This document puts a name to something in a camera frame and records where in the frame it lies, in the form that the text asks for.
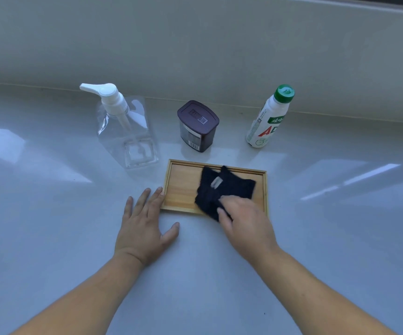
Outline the person's right hand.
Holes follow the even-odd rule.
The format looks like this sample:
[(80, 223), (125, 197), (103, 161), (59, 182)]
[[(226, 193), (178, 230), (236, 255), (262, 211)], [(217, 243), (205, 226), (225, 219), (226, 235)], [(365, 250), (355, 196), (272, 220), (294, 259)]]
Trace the person's right hand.
[(239, 221), (221, 227), (232, 247), (253, 268), (280, 250), (269, 218), (250, 199), (239, 197)]

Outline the person's left hand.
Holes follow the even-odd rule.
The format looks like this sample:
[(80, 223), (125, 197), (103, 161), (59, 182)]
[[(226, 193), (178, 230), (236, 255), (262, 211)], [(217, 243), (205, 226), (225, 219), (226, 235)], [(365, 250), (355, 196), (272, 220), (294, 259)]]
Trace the person's left hand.
[(161, 245), (159, 228), (160, 209), (165, 195), (162, 187), (154, 193), (146, 188), (133, 202), (129, 220), (121, 220), (114, 257), (127, 256), (137, 260), (142, 267), (156, 261), (171, 245)]

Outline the dark navy cloth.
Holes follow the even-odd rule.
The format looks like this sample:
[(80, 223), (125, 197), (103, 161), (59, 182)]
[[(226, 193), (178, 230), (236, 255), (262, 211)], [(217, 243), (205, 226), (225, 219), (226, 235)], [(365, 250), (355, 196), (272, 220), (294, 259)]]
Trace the dark navy cloth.
[(237, 196), (251, 199), (255, 185), (256, 181), (242, 179), (226, 166), (222, 166), (219, 172), (210, 167), (203, 167), (195, 204), (203, 213), (219, 222), (217, 209), (224, 209), (220, 198)]

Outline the person's left forearm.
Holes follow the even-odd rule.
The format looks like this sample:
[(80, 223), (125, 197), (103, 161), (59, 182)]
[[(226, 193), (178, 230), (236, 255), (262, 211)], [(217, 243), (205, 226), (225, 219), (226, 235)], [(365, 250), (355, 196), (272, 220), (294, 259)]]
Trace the person's left forearm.
[(116, 254), (94, 275), (9, 335), (106, 335), (143, 264)]

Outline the person's right forearm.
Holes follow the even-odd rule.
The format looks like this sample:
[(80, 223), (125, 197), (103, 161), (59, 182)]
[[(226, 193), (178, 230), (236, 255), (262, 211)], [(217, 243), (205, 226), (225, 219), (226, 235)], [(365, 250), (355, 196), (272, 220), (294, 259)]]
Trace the person's right forearm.
[(244, 258), (303, 335), (398, 335), (317, 279), (280, 247), (252, 249)]

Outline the wooden tray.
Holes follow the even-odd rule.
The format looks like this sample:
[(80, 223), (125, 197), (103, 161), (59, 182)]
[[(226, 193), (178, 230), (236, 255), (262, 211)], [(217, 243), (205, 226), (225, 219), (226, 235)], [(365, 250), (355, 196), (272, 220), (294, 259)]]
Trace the wooden tray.
[[(204, 215), (195, 203), (203, 167), (209, 167), (215, 171), (221, 170), (221, 165), (177, 159), (169, 160), (163, 186), (165, 200), (162, 209), (180, 213)], [(232, 173), (243, 179), (256, 181), (252, 201), (269, 217), (266, 171), (230, 166), (228, 166), (228, 168)]]

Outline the clear pump dispenser bottle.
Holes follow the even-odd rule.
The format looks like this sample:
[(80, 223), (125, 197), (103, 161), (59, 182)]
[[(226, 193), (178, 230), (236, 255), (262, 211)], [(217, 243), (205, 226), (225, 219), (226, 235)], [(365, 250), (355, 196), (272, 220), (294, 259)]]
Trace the clear pump dispenser bottle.
[(98, 140), (124, 169), (158, 162), (143, 97), (124, 96), (114, 84), (81, 84), (80, 89), (99, 96)]

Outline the dark purple lidded container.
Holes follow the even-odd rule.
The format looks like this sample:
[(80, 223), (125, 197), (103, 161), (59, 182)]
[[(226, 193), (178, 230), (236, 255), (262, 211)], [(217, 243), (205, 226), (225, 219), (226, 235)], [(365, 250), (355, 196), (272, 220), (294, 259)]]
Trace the dark purple lidded container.
[(203, 153), (213, 143), (218, 116), (206, 105), (190, 100), (177, 112), (180, 120), (180, 136), (192, 149)]

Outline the white bottle with green cap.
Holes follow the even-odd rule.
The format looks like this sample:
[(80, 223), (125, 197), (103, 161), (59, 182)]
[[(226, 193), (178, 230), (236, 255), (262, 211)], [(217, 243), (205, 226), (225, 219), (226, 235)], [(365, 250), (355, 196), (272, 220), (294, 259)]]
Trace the white bottle with green cap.
[(253, 148), (264, 147), (288, 112), (295, 90), (288, 84), (281, 84), (265, 102), (257, 118), (246, 134), (247, 143)]

